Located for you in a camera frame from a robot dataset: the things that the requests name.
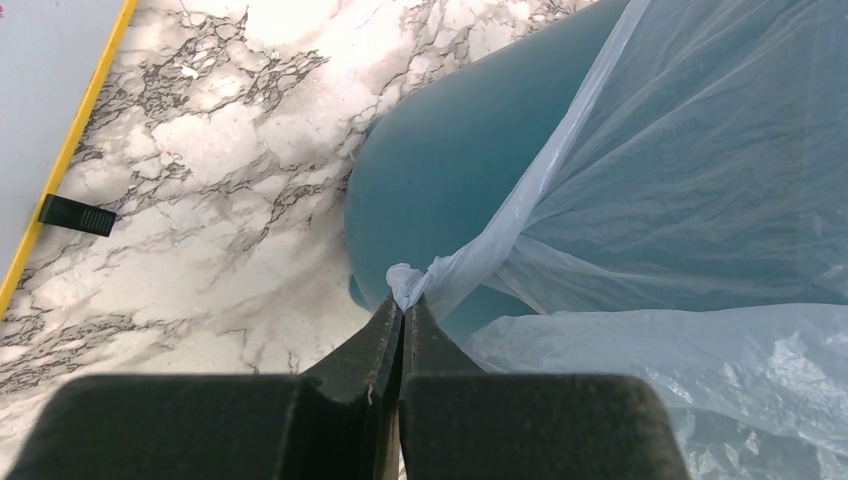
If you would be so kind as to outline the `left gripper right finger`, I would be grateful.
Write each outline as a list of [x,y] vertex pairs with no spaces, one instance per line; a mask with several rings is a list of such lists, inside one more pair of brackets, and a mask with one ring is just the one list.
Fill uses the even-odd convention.
[[400,440],[411,479],[684,479],[670,418],[642,380],[487,373],[425,302],[404,314]]

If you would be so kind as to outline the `blue plastic trash bag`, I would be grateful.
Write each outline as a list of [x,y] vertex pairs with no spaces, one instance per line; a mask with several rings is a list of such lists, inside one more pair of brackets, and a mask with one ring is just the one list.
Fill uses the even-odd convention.
[[386,275],[495,372],[615,373],[697,479],[847,475],[847,5],[633,1],[485,229]]

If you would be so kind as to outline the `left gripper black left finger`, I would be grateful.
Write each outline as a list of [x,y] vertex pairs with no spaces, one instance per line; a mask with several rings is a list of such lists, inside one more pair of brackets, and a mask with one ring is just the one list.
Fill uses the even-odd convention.
[[386,300],[300,374],[91,375],[50,399],[13,479],[381,479],[403,314]]

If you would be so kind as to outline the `teal plastic trash bin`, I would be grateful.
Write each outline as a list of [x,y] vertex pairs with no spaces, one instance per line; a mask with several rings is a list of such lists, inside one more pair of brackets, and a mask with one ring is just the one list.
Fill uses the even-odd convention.
[[412,94],[369,129],[348,181],[352,291],[425,270],[490,221],[565,115],[625,9],[598,1]]

